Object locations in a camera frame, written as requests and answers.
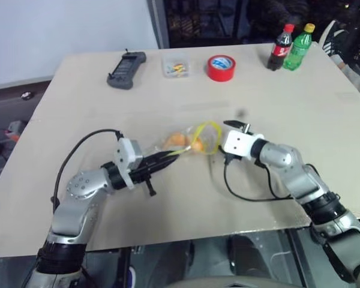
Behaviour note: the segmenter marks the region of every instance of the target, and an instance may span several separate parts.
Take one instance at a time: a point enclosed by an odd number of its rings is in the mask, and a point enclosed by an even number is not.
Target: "bottle label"
[[[286,56],[288,54],[288,51],[290,49],[290,46],[288,47],[281,47],[279,45],[274,45],[274,48],[272,49],[272,54],[278,57]]]
[[[300,47],[296,47],[293,46],[292,50],[291,50],[291,54],[297,55],[297,56],[305,56],[305,54],[307,54],[308,49],[305,48],[300,48]]]

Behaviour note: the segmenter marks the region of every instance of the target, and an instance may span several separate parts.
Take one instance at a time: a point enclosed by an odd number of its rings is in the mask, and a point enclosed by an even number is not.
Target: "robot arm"
[[[241,128],[230,130],[222,144],[228,153],[249,160],[260,167],[267,165],[286,186],[291,196],[303,207],[321,238],[323,249],[337,274],[360,287],[360,222],[330,191],[314,169],[304,164],[293,147],[276,145],[262,135],[249,132],[249,124],[228,121]]]
[[[65,197],[57,207],[47,239],[38,252],[37,263],[27,288],[74,288],[79,283],[86,245],[101,215],[107,195],[125,187],[146,182],[155,195],[151,174],[171,163],[172,151],[143,157],[135,140],[120,138],[115,163],[100,169],[79,172],[70,179]]]

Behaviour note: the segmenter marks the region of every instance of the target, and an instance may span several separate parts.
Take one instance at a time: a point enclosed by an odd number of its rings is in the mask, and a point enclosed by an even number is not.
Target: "red tape roll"
[[[225,82],[232,79],[236,62],[227,55],[215,55],[208,59],[207,75],[214,81]]]

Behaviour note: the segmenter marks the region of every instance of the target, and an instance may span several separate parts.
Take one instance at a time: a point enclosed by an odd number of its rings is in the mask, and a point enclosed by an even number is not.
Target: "red label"
[[[281,47],[278,45],[274,45],[272,54],[275,56],[286,56],[288,54],[289,49],[290,49],[290,46],[289,47]]]

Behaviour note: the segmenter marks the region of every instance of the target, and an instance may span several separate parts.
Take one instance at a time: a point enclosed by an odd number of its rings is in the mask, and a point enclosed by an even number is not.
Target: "plastic bag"
[[[221,127],[213,121],[208,121],[199,126],[188,127],[172,133],[156,149],[159,151],[173,150],[170,155],[187,151],[210,155],[218,151],[220,139]]]

